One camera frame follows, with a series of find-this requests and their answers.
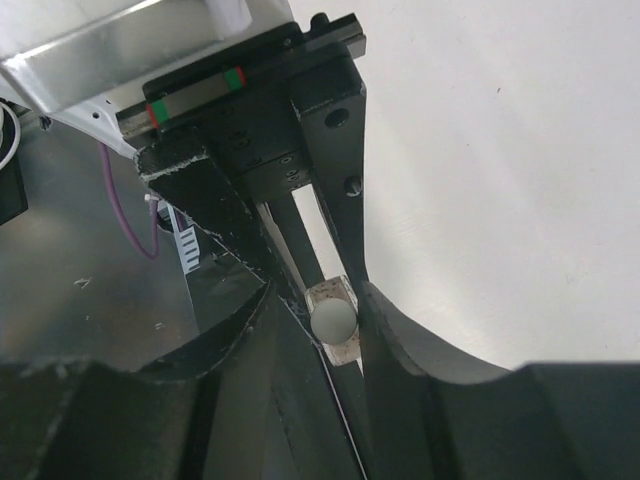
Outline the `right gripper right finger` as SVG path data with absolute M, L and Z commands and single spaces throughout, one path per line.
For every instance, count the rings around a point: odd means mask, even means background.
M 357 288 L 378 479 L 635 479 L 639 367 L 509 371 L 444 341 L 369 282 Z

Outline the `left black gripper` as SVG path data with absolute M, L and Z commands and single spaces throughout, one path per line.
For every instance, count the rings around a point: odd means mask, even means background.
M 143 182 L 256 278 L 275 282 L 298 320 L 309 318 L 301 291 L 237 189 L 265 202 L 312 178 L 347 276 L 368 279 L 366 88 L 355 64 L 365 50 L 355 15 L 319 13 L 308 30 L 289 22 L 147 81 L 142 101 L 116 115 L 139 149 Z

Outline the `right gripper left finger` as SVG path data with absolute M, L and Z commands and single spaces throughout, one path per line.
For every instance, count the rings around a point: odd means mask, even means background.
M 230 317 L 135 372 L 86 358 L 1 367 L 5 479 L 257 479 L 280 302 Z

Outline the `clear nail polish bottle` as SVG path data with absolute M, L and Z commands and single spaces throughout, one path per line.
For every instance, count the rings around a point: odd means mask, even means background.
M 344 366 L 361 358 L 358 300 L 345 275 L 308 288 L 305 300 L 314 337 L 333 366 Z

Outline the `white nail polish cap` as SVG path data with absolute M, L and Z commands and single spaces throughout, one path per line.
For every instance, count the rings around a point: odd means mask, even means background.
M 340 345 L 347 342 L 357 328 L 356 310 L 346 300 L 324 299 L 314 307 L 310 325 L 322 343 Z

